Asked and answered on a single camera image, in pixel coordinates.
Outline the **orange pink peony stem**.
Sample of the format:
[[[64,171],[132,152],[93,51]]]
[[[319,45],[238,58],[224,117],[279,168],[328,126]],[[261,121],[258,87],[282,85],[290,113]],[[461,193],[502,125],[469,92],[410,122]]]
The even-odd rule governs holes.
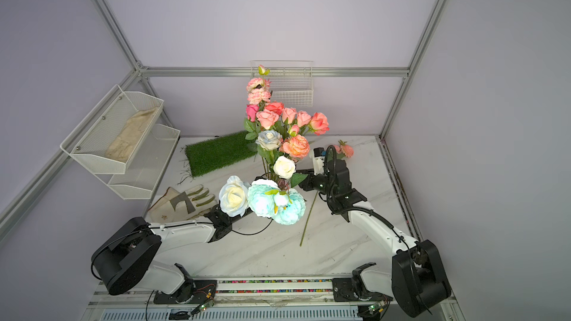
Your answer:
[[[341,150],[341,152],[344,154],[343,159],[351,158],[354,155],[354,149],[346,141],[340,140],[337,145],[333,145],[333,146],[336,146],[336,148],[338,150]],[[356,191],[352,188],[352,195],[355,195],[355,194],[356,194]],[[310,220],[310,217],[311,217],[311,214],[312,214],[312,211],[313,211],[313,208],[314,208],[315,202],[317,201],[318,196],[324,201],[324,197],[319,192],[316,191],[315,197],[313,199],[312,205],[311,205],[310,210],[309,210],[309,215],[308,215],[306,223],[304,225],[303,234],[302,234],[302,238],[300,241],[300,246],[302,246],[302,244],[303,244],[303,240],[304,240],[305,235],[306,235],[309,220]],[[347,213],[344,210],[346,208],[349,208],[350,206],[351,206],[351,204],[350,205],[330,205],[330,204],[328,204],[328,207],[331,209],[331,211],[334,215],[335,214],[341,214],[345,219],[347,218]]]

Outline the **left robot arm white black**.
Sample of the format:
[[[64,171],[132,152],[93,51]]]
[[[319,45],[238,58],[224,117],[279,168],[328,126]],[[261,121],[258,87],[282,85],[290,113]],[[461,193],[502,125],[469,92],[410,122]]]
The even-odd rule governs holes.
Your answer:
[[[189,221],[160,224],[131,218],[93,253],[92,276],[113,296],[144,288],[175,303],[187,303],[199,293],[199,287],[182,264],[166,264],[159,256],[194,244],[217,242],[249,214],[247,210],[230,217],[217,205],[203,217]]]

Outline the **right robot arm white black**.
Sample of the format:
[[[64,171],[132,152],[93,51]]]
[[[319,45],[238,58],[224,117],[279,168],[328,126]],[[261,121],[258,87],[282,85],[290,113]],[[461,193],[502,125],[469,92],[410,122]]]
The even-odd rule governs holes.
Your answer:
[[[380,320],[393,303],[407,316],[417,317],[449,298],[452,289],[437,246],[407,235],[376,212],[352,186],[346,162],[334,146],[315,148],[310,156],[313,167],[303,171],[301,188],[318,192],[331,214],[360,229],[389,259],[365,263],[349,278],[334,278],[335,301],[369,302],[361,316]]]

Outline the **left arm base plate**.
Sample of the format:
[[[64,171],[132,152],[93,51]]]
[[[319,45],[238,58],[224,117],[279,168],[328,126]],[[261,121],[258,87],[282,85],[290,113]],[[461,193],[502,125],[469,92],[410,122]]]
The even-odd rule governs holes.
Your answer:
[[[218,282],[215,279],[193,279],[187,281],[171,295],[157,292],[153,299],[155,305],[202,305],[214,299]]]

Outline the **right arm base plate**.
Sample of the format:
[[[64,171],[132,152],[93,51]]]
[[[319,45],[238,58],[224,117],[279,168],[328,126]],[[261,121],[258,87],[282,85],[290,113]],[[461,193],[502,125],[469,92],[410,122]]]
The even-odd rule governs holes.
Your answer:
[[[379,292],[369,291],[364,285],[361,274],[364,270],[376,266],[376,263],[363,264],[352,271],[352,276],[347,278],[333,278],[333,298],[340,302],[377,302],[393,301],[391,296]]]

